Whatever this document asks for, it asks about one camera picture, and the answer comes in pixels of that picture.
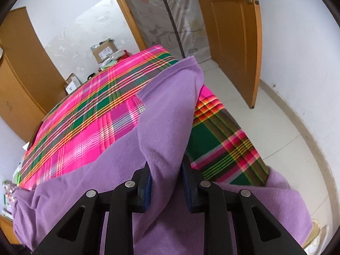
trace metal screw head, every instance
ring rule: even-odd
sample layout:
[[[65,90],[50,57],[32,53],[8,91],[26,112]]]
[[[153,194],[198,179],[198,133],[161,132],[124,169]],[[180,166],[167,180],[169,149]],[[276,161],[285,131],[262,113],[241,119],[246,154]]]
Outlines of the metal screw head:
[[[251,192],[249,190],[243,189],[243,190],[241,190],[241,195],[243,197],[250,197]]]
[[[135,185],[136,185],[136,183],[134,181],[132,181],[132,180],[129,180],[129,181],[125,182],[125,186],[128,187],[128,188],[132,188]]]
[[[87,197],[94,197],[96,195],[96,191],[94,190],[89,190],[86,192]]]
[[[201,181],[201,186],[202,187],[209,187],[211,183],[208,180],[202,180]]]

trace tiled floor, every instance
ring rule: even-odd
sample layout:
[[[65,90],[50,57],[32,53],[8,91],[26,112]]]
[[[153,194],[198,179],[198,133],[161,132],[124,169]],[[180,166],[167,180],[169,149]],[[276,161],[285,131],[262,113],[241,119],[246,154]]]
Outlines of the tiled floor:
[[[288,117],[259,89],[249,109],[236,88],[213,61],[201,64],[204,83],[245,131],[264,162],[280,172],[302,195],[312,218],[330,226],[332,213],[325,182],[312,153]]]

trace purple fleece blanket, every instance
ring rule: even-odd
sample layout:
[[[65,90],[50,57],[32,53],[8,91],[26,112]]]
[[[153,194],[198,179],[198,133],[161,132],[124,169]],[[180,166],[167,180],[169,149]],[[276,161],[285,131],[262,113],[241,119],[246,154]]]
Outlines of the purple fleece blanket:
[[[13,227],[19,241],[34,250],[84,192],[113,190],[148,161],[152,199],[145,214],[133,215],[135,254],[202,254],[204,217],[188,212],[183,187],[176,183],[202,85],[203,73],[193,57],[167,68],[138,93],[146,107],[138,126],[96,161],[35,190],[18,189]],[[307,239],[312,229],[308,210],[275,171],[268,187],[219,185],[235,192],[250,189],[300,244]]]

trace plastic sheet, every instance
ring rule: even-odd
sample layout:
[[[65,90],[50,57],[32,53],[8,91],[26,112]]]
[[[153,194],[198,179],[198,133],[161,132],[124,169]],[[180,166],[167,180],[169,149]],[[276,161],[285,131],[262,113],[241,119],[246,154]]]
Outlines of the plastic sheet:
[[[191,55],[198,62],[210,59],[198,0],[126,1],[147,47],[160,44],[177,59]]]

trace baseboard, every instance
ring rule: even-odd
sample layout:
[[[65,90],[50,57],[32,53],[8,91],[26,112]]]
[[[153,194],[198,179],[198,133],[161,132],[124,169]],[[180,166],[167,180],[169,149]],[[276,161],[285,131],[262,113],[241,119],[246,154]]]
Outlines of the baseboard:
[[[271,89],[263,80],[260,80],[259,87],[277,104],[277,106],[286,114],[286,116],[290,119],[293,125],[300,132],[301,136],[305,140],[307,146],[309,147],[312,155],[314,156],[322,177],[325,181],[327,191],[329,194],[330,205],[332,209],[332,217],[333,217],[333,233],[339,227],[340,224],[340,206],[339,206],[339,198],[338,191],[335,185],[335,180],[330,171],[329,165],[325,160],[320,148],[315,142],[314,138],[301,121],[301,119],[295,114],[295,112],[288,106],[288,104],[273,90]]]

